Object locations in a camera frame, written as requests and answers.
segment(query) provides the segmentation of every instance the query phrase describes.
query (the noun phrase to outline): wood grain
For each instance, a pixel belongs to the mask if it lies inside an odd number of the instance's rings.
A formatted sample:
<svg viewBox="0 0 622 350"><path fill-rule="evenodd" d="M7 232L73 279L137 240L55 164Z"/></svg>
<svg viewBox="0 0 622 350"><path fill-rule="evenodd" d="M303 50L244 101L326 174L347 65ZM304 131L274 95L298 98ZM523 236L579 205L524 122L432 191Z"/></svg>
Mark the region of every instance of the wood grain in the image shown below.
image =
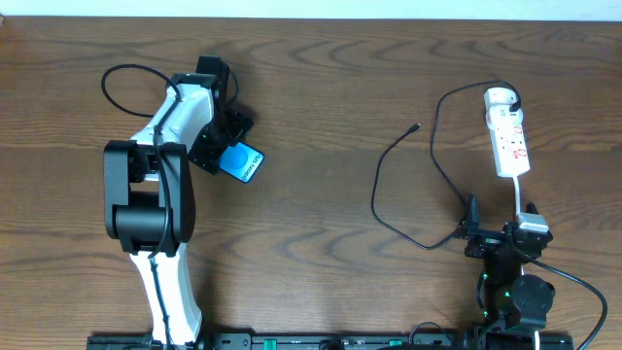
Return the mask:
<svg viewBox="0 0 622 350"><path fill-rule="evenodd" d="M506 79L524 100L532 171L522 179L552 225L543 260L599 288L609 317L594 349L622 328L622 24L503 21L11 17L0 28L0 348L84 348L93 332L146 332L142 282L103 227L101 159L145 120L102 96L117 63L167 74L219 54L239 78L239 107L266 153L250 186L194 168L190 245L208 319L257 332L405 332L422 321L481 319L481 262L463 241L425 252L369 212L376 161L412 125L422 130L382 169L378 211L433 242L460 203L429 158L433 109L445 91ZM129 108L153 111L161 82L111 78ZM511 215L495 176L479 91L442 109L437 158L481 198L489 228ZM579 286L556 286L548 330L578 344L600 313Z"/></svg>

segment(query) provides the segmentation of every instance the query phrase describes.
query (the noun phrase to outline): white background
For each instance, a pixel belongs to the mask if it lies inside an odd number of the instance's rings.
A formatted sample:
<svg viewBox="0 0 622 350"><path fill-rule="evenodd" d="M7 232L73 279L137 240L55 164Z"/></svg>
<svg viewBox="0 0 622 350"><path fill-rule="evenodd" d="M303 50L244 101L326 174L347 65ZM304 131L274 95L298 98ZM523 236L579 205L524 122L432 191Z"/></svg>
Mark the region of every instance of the white background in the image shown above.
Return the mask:
<svg viewBox="0 0 622 350"><path fill-rule="evenodd" d="M622 20L622 0L1 0L5 16Z"/></svg>

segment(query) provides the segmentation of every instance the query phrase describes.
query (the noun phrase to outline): white power strip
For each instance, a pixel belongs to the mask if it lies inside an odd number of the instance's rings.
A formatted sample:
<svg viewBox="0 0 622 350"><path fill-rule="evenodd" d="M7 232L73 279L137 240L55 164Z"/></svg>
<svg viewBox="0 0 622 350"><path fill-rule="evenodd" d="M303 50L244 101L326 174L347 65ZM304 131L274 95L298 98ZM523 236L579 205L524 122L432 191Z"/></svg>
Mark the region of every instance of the white power strip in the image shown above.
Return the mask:
<svg viewBox="0 0 622 350"><path fill-rule="evenodd" d="M490 128L497 175L517 177L529 171L527 145L523 133L523 111L510 112L516 102L514 91L504 87L489 88L484 94L486 124Z"/></svg>

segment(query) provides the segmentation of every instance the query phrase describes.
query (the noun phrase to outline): power plug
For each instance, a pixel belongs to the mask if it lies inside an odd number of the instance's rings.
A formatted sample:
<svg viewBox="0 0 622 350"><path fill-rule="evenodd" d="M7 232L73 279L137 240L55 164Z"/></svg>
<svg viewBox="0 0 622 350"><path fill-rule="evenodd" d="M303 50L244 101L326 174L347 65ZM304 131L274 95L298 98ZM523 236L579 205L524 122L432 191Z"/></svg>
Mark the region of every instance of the power plug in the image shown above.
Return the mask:
<svg viewBox="0 0 622 350"><path fill-rule="evenodd" d="M510 111L516 102L514 91L505 87L489 88L484 94L486 124L493 141L497 175L504 178L519 176L529 171L527 145L523 133L523 111Z"/></svg>

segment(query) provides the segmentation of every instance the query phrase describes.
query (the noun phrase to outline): blue card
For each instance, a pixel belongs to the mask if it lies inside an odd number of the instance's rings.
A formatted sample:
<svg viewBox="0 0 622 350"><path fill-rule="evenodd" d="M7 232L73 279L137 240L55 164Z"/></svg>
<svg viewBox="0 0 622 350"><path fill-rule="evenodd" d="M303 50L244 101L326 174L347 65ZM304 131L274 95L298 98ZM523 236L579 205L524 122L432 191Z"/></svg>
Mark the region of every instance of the blue card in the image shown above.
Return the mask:
<svg viewBox="0 0 622 350"><path fill-rule="evenodd" d="M238 142L225 150L220 160L221 170L248 184L263 163L263 153Z"/></svg>

